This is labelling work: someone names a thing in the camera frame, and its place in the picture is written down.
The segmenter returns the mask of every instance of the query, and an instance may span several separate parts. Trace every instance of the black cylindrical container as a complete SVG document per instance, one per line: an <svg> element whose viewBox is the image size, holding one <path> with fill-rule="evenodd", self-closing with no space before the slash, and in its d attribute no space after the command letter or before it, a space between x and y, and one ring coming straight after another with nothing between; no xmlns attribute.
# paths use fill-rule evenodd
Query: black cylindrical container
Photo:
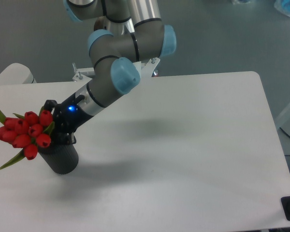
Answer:
<svg viewBox="0 0 290 232"><path fill-rule="evenodd" d="M76 168L78 154L73 145L50 145L47 148L40 148L39 153L58 174L67 174Z"/></svg>

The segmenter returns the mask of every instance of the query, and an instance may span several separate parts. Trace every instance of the light blue joint cap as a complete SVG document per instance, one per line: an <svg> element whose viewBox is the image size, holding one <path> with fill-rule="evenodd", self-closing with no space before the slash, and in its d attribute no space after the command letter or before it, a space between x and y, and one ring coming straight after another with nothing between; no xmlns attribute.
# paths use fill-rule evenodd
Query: light blue joint cap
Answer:
<svg viewBox="0 0 290 232"><path fill-rule="evenodd" d="M87 47L88 47L88 52L90 53L90 48L92 46L92 44L101 36L103 35L112 35L112 32L110 32L109 30L104 30L104 29L100 29L100 30L96 30L94 31L91 35L89 35L88 37L88 41L87 41Z"/></svg>
<svg viewBox="0 0 290 232"><path fill-rule="evenodd" d="M141 80L140 74L133 63L125 57L121 57L112 63L111 78L114 87L122 95L129 93Z"/></svg>
<svg viewBox="0 0 290 232"><path fill-rule="evenodd" d="M82 22L78 17L75 16L73 11L71 10L68 0L63 0L63 5L66 8L67 14L73 22Z"/></svg>
<svg viewBox="0 0 290 232"><path fill-rule="evenodd" d="M176 50L176 36L171 25L164 25L164 39L160 57L173 54Z"/></svg>

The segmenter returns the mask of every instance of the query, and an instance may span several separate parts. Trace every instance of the blue led light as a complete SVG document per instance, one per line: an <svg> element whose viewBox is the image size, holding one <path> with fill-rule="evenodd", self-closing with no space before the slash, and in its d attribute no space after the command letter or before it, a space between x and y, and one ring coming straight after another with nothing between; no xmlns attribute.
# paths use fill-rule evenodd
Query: blue led light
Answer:
<svg viewBox="0 0 290 232"><path fill-rule="evenodd" d="M75 106L73 106L73 105L70 105L70 106L68 107L68 109L69 109L70 111L72 111L72 112L76 110Z"/></svg>

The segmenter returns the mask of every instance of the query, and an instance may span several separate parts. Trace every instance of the robotic arm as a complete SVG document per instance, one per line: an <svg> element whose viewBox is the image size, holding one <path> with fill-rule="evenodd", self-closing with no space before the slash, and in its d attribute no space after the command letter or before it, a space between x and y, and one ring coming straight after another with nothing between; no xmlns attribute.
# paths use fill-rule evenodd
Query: robotic arm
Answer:
<svg viewBox="0 0 290 232"><path fill-rule="evenodd" d="M61 104L46 101L52 110L59 145L75 143L73 133L104 108L128 94L140 82L133 62L172 54L176 37L162 23L157 0L63 0L73 21L105 16L104 29L88 38L88 53L96 76Z"/></svg>

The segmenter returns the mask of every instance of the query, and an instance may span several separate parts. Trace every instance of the black ring band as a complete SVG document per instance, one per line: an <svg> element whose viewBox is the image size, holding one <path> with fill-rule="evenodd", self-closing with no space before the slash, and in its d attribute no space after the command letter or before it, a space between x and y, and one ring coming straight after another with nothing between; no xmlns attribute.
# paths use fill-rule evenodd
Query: black ring band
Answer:
<svg viewBox="0 0 290 232"><path fill-rule="evenodd" d="M92 92L90 91L90 88L89 88L89 82L87 83L86 88L87 88L87 91L88 91L90 97L93 99L93 101L94 101L98 106L100 106L100 107L102 107L102 108L106 108L104 105L102 105L101 103L99 103L99 102L97 101L97 99L95 99L95 97L92 95Z"/></svg>
<svg viewBox="0 0 290 232"><path fill-rule="evenodd" d="M137 40L135 38L134 33L131 33L131 38L133 40L133 45L134 45L134 49L135 49L135 56L136 56L136 62L140 61L140 53L139 53L139 47L137 45Z"/></svg>
<svg viewBox="0 0 290 232"><path fill-rule="evenodd" d="M110 20L111 22L113 22L113 23L125 23L125 22L127 22L127 21L129 21L131 19L131 17L129 17L129 18L126 18L126 19L123 19L123 20L115 20L115 19L111 19L109 16L106 16L106 18L108 20Z"/></svg>
<svg viewBox="0 0 290 232"><path fill-rule="evenodd" d="M93 69L96 68L96 66L98 65L99 62L101 62L102 60L107 59L107 58L117 58L117 59L119 59L118 56L114 56L114 55L108 55L108 56L101 57L100 59L97 60L97 62L93 66Z"/></svg>
<svg viewBox="0 0 290 232"><path fill-rule="evenodd" d="M102 4L103 15L106 15L106 4L105 4L105 0L101 0L101 4Z"/></svg>
<svg viewBox="0 0 290 232"><path fill-rule="evenodd" d="M141 22L136 23L136 24L134 25L134 28L136 28L137 26L142 25L142 24L144 24L144 23L151 22L151 21L162 21L162 20L161 20L161 18L149 18L149 19L145 19L145 20L143 20L143 21L141 21Z"/></svg>

